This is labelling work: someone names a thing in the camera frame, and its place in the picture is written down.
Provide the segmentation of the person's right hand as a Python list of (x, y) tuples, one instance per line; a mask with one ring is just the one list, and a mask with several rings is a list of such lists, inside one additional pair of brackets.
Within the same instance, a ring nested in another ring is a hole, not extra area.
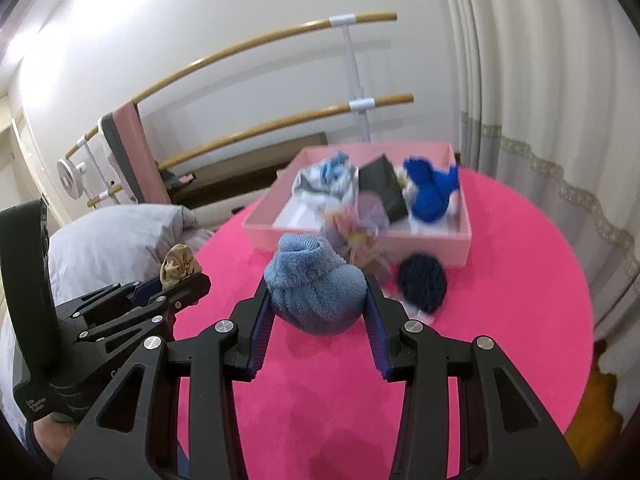
[(35, 442), (44, 456), (52, 464), (56, 464), (73, 437), (77, 425), (74, 422), (61, 422), (53, 415), (48, 415), (32, 424)]

